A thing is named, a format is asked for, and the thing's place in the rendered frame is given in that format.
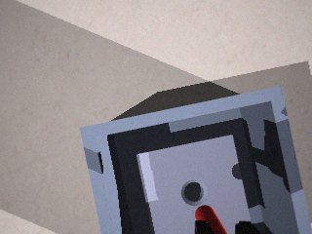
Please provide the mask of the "red cylinder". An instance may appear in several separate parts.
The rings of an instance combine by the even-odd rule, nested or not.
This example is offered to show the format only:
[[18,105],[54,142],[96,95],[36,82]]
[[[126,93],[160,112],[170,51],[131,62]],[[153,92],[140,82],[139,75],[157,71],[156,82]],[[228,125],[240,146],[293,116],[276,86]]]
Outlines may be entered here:
[[205,220],[212,227],[214,234],[227,234],[213,208],[207,205],[200,206],[195,212],[196,220]]

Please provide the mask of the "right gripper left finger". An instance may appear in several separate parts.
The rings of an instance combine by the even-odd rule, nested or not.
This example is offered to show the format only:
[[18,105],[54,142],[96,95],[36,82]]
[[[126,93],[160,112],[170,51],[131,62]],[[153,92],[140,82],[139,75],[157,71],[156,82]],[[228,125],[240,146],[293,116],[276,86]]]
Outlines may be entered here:
[[214,234],[214,232],[205,220],[195,220],[195,234]]

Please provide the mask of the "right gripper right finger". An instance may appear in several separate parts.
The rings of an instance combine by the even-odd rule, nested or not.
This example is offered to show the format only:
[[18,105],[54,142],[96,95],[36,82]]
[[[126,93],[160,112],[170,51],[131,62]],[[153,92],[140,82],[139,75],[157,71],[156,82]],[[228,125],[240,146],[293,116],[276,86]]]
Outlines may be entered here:
[[250,221],[239,221],[235,225],[235,234],[261,234]]

